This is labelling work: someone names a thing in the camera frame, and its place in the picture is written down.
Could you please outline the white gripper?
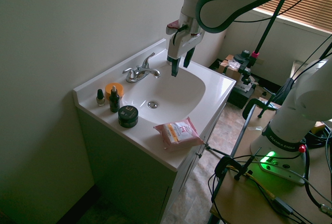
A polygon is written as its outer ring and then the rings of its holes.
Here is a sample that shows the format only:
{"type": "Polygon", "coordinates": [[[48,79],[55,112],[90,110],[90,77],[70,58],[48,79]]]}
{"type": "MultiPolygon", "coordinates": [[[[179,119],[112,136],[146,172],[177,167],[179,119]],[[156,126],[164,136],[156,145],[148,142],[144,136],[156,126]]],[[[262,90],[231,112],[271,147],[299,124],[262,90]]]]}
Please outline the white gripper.
{"type": "Polygon", "coordinates": [[[171,75],[176,77],[178,74],[178,67],[180,57],[186,53],[183,67],[187,68],[190,64],[191,58],[195,51],[195,46],[198,45],[203,37],[205,31],[202,30],[198,34],[192,35],[189,31],[183,30],[175,33],[169,42],[168,56],[171,58],[172,72],[171,75]]]}

